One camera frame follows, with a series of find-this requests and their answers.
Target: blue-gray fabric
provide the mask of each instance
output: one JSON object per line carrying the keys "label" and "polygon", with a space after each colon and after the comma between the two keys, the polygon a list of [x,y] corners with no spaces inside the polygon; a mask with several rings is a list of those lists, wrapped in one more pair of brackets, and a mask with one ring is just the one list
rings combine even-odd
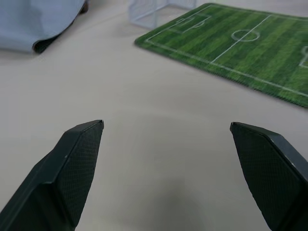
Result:
{"label": "blue-gray fabric", "polygon": [[0,0],[0,49],[32,52],[40,40],[61,34],[84,0]]}

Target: toy soccer goal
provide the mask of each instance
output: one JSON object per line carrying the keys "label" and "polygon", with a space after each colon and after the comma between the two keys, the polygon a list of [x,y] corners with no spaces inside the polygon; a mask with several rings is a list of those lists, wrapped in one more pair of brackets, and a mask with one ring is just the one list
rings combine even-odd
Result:
{"label": "toy soccer goal", "polygon": [[138,26],[154,29],[157,27],[157,12],[166,6],[188,10],[196,8],[197,0],[131,0],[129,20]]}

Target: soccer field mat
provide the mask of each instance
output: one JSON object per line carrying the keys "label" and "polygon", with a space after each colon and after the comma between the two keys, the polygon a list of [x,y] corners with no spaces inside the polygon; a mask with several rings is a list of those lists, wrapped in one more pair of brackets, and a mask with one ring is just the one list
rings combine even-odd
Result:
{"label": "soccer field mat", "polygon": [[135,44],[308,108],[308,18],[209,3]]}

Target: gray floor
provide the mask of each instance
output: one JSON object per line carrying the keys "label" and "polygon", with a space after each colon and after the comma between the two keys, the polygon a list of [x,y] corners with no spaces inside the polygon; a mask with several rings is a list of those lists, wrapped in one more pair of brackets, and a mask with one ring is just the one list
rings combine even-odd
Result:
{"label": "gray floor", "polygon": [[[306,0],[256,2],[220,3],[308,12]],[[146,30],[126,11],[92,0],[42,55],[0,51],[0,208],[63,131],[104,119],[78,231],[269,231],[229,126],[274,130],[308,159],[307,111],[134,47]]]}

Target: penalty box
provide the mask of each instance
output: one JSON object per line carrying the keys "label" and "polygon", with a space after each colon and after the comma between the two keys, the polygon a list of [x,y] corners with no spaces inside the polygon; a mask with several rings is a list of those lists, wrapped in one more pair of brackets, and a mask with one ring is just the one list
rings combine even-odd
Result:
{"label": "penalty box", "polygon": [[186,32],[203,26],[212,16],[205,13],[197,13],[187,18],[179,19],[168,31],[177,34],[185,34]]}
{"label": "penalty box", "polygon": [[302,54],[304,57],[300,62],[299,66],[308,68],[308,46],[303,47]]}

